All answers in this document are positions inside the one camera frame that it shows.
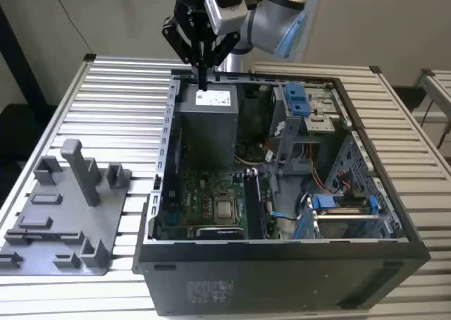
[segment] metal table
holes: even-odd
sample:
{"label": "metal table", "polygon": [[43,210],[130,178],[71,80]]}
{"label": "metal table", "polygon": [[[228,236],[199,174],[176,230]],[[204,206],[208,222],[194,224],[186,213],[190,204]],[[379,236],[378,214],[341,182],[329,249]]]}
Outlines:
{"label": "metal table", "polygon": [[[133,171],[113,262],[105,276],[0,276],[0,315],[28,319],[96,317],[155,319],[143,277],[132,274],[140,212],[154,177],[156,149],[172,60],[98,56],[74,81],[0,210],[0,246],[35,184],[41,154],[59,155],[67,137],[83,143],[99,166],[120,161]],[[237,319],[451,318],[451,169],[386,79],[370,68],[257,63],[257,73],[322,75],[341,79],[379,157],[416,224],[432,260],[369,313],[265,314]],[[218,316],[233,319],[231,316]]]}
{"label": "metal table", "polygon": [[451,120],[451,71],[424,69],[417,86],[424,88],[448,120]]}

